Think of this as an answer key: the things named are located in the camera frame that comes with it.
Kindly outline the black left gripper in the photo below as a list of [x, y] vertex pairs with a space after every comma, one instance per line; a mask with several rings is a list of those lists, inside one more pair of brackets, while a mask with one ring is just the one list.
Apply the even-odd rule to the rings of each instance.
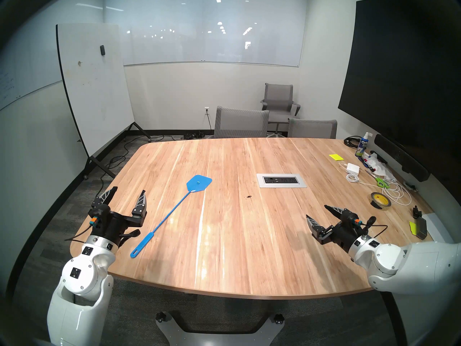
[[92, 227], [91, 235], [105, 238], [117, 247], [120, 247], [128, 239], [140, 235], [139, 228], [142, 227], [147, 214], [147, 199], [146, 191], [142, 190], [136, 206], [132, 210], [132, 216], [124, 216], [111, 211], [108, 206], [117, 189], [118, 187], [114, 186], [100, 196], [96, 196], [91, 203], [92, 209], [88, 215], [92, 219], [96, 219], [96, 222], [90, 222]]

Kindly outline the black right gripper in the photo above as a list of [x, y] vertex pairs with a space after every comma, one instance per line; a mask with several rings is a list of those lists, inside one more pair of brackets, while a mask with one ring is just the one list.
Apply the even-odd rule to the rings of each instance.
[[324, 207], [339, 219], [336, 225], [330, 225], [328, 228], [325, 228], [318, 224], [312, 217], [306, 215], [306, 221], [312, 236], [321, 245], [333, 242], [339, 245], [346, 253], [349, 253], [352, 246], [359, 247], [371, 239], [368, 235], [368, 230], [376, 222], [377, 218], [375, 216], [371, 216], [364, 223], [359, 219], [357, 214], [350, 210], [328, 205], [324, 205]]

